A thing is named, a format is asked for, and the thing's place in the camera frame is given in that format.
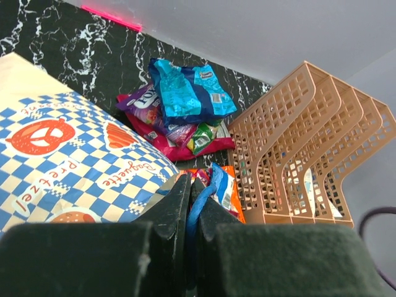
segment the black cable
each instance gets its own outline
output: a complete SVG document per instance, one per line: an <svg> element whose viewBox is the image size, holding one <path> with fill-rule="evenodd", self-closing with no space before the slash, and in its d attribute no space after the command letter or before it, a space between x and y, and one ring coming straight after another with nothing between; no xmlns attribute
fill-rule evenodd
<svg viewBox="0 0 396 297"><path fill-rule="evenodd" d="M366 226L367 222L372 218L377 215L385 215L385 214L394 214L396 215L396 207L379 207L377 209L372 209L368 213L366 213L363 216L362 221L359 224L359 235L362 239L363 237L363 231L364 227ZM382 279L392 288L396 291L396 284L384 273L382 272L378 266L377 266L377 271L378 274L382 277Z"/></svg>

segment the orange plastic file organizer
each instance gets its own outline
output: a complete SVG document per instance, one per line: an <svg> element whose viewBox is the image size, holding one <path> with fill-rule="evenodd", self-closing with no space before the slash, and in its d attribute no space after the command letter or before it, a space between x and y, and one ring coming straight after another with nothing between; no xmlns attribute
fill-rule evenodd
<svg viewBox="0 0 396 297"><path fill-rule="evenodd" d="M396 136L396 122L385 104L304 62L229 131L247 223L353 226L342 181Z"/></svg>

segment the marble surface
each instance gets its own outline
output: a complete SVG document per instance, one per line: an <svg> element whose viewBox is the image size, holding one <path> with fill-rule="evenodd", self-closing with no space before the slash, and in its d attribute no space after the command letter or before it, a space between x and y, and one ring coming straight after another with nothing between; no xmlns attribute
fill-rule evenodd
<svg viewBox="0 0 396 297"><path fill-rule="evenodd" d="M132 127L115 107L116 96L150 81L150 58L179 66L212 65L238 112L250 106L270 85L221 67L148 35L136 33L70 4L54 0L0 0L0 56L15 51L49 75L83 94ZM226 165L226 153L177 162L180 168Z"/></svg>

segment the blue strap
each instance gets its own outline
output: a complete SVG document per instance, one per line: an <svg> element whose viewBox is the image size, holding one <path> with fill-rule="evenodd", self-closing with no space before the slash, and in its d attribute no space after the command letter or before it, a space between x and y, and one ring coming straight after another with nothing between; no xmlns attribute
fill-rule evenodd
<svg viewBox="0 0 396 297"><path fill-rule="evenodd" d="M192 205L190 214L187 217L186 222L186 254L188 265L190 265L189 271L187 271L187 288L194 288L196 284L196 270L197 270L197 251L196 251L196 233L197 224L201 211L209 198L209 196L216 193L216 186L211 184L205 188L197 197L197 200Z"/></svg>

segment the snack bag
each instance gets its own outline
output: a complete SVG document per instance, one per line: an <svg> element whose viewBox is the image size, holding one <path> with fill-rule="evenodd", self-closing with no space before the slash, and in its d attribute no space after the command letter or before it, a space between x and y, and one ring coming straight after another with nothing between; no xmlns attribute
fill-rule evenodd
<svg viewBox="0 0 396 297"><path fill-rule="evenodd" d="M162 120L161 101L155 92L153 85L148 84L133 93L126 100L119 102L120 110L133 114L142 122L162 133L178 146L183 146L191 138L196 130L195 125L169 125L165 127Z"/></svg>
<svg viewBox="0 0 396 297"><path fill-rule="evenodd" d="M168 60L151 59L148 71L162 102L166 126L210 122L237 110L210 65L178 67Z"/></svg>
<svg viewBox="0 0 396 297"><path fill-rule="evenodd" d="M123 101L128 95L118 95L118 101ZM235 144L224 123L218 127L217 138L197 155L193 155L187 147L178 147L163 134L154 131L152 127L143 123L130 113L126 113L136 132L161 151L172 162L194 159L201 155L214 153L219 150L235 149Z"/></svg>
<svg viewBox="0 0 396 297"><path fill-rule="evenodd" d="M234 188L234 178L225 172L216 163L212 163L212 179L211 183L216 185L217 191L214 199L225 209L231 209L231 195Z"/></svg>
<svg viewBox="0 0 396 297"><path fill-rule="evenodd" d="M187 148L197 155L206 148L216 137L217 127L209 126L206 123L200 123L197 130L187 143Z"/></svg>
<svg viewBox="0 0 396 297"><path fill-rule="evenodd" d="M221 167L221 169L224 172L226 172L227 175L230 176L232 179L235 179L235 170L232 166L223 166L223 167ZM180 170L177 178L179 178L183 174L192 173L191 183L193 183L195 178L201 178L200 173L198 173L198 171L205 172L208 177L211 177L211 175L213 173L211 168L187 169L187 170ZM231 194L231 205L230 205L230 209L228 210L228 212L231 213L233 216L235 216L241 223L244 223L244 224L246 223L245 217L243 215L241 203L239 201L238 187L237 187L236 183L233 183L232 194Z"/></svg>
<svg viewBox="0 0 396 297"><path fill-rule="evenodd" d="M141 136L16 54L0 58L0 94L0 236L24 222L130 222L178 173Z"/></svg>

